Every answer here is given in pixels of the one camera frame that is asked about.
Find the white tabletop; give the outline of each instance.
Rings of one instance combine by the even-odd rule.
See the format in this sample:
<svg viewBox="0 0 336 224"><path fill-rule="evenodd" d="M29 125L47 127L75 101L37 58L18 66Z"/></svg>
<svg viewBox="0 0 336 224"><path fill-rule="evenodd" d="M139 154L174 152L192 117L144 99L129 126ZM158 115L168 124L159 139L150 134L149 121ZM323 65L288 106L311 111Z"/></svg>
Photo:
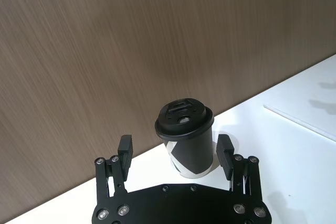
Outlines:
<svg viewBox="0 0 336 224"><path fill-rule="evenodd" d="M277 85L264 106L336 141L336 56Z"/></svg>
<svg viewBox="0 0 336 224"><path fill-rule="evenodd" d="M336 143L265 109L276 90L274 86L218 115L213 139L226 133L235 153L260 159L262 197L272 223L335 223ZM227 190L229 185L221 167L199 179L181 177L160 145L133 159L125 186L134 191L165 183L197 183ZM92 179L8 224L91 224L95 206L96 182Z"/></svg>

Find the screw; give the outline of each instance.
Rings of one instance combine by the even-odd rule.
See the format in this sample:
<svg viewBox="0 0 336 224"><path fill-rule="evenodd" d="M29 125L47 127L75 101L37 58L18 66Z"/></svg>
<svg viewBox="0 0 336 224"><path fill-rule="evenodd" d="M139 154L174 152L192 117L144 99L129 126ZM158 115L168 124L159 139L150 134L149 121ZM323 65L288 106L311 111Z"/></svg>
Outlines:
<svg viewBox="0 0 336 224"><path fill-rule="evenodd" d="M103 160L102 158L100 158L100 159L98 159L98 160L96 161L96 164L98 164L98 165L100 165L100 164L102 164L102 163L104 163L104 160Z"/></svg>
<svg viewBox="0 0 336 224"><path fill-rule="evenodd" d="M264 208L262 208L262 207L256 207L254 209L254 213L256 214L256 216L261 217L261 218L266 216L266 212L265 212Z"/></svg>
<svg viewBox="0 0 336 224"><path fill-rule="evenodd" d="M117 156L114 156L113 158L112 158L112 162L116 162L116 161L118 161L119 160L119 158L117 157Z"/></svg>
<svg viewBox="0 0 336 224"><path fill-rule="evenodd" d="M235 155L235 160L237 160L237 161L241 161L242 159L243 159L242 156L240 156L240 155Z"/></svg>
<svg viewBox="0 0 336 224"><path fill-rule="evenodd" d="M190 190L191 190L191 191L196 191L196 190L197 190L197 186L192 185L192 186L190 187Z"/></svg>
<svg viewBox="0 0 336 224"><path fill-rule="evenodd" d="M162 187L162 190L163 190L164 192L167 192L167 191L169 190L169 186L163 186L163 187Z"/></svg>
<svg viewBox="0 0 336 224"><path fill-rule="evenodd" d="M237 214L242 215L245 213L245 207L242 204L235 204L233 209Z"/></svg>
<svg viewBox="0 0 336 224"><path fill-rule="evenodd" d="M126 205L122 205L118 208L118 214L120 216L124 216L124 215L128 214L129 211L130 211L130 208Z"/></svg>
<svg viewBox="0 0 336 224"><path fill-rule="evenodd" d="M109 212L107 210L101 210L98 213L98 219L99 220L105 220L107 218L107 216L109 215Z"/></svg>
<svg viewBox="0 0 336 224"><path fill-rule="evenodd" d="M258 162L258 159L256 157L250 157L250 161L252 163L256 163L256 162Z"/></svg>

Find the cup lid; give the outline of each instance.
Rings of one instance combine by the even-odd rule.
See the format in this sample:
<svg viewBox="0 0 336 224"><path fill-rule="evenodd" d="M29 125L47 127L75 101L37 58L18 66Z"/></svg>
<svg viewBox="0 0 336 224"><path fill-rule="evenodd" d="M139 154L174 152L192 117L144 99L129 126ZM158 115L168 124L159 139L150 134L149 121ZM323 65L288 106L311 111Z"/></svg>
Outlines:
<svg viewBox="0 0 336 224"><path fill-rule="evenodd" d="M196 99L185 98L170 102L161 109L155 130L160 138L179 141L202 134L213 122L211 109Z"/></svg>

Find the black metal plate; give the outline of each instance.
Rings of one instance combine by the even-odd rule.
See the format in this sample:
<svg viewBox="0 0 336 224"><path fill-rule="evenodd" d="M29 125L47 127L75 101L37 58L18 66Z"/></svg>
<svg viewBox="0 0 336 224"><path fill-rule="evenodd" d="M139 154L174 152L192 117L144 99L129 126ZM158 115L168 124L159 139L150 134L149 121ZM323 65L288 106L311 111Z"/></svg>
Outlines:
<svg viewBox="0 0 336 224"><path fill-rule="evenodd" d="M235 204L245 207L244 214L234 211ZM121 205L129 207L128 214L118 215ZM254 208L263 208L266 216L257 217ZM104 220L97 214L109 212ZM166 184L102 200L92 215L93 224L270 224L271 215L266 205L248 195L197 184Z"/></svg>

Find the brown wooden wall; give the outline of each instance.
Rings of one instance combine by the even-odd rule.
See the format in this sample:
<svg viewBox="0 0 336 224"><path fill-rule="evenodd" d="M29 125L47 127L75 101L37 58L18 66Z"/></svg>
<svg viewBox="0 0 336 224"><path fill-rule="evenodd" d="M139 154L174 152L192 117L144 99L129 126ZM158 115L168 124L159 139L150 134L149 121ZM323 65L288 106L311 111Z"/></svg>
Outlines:
<svg viewBox="0 0 336 224"><path fill-rule="evenodd" d="M336 51L336 0L0 0L0 222L93 177L165 103L217 114Z"/></svg>

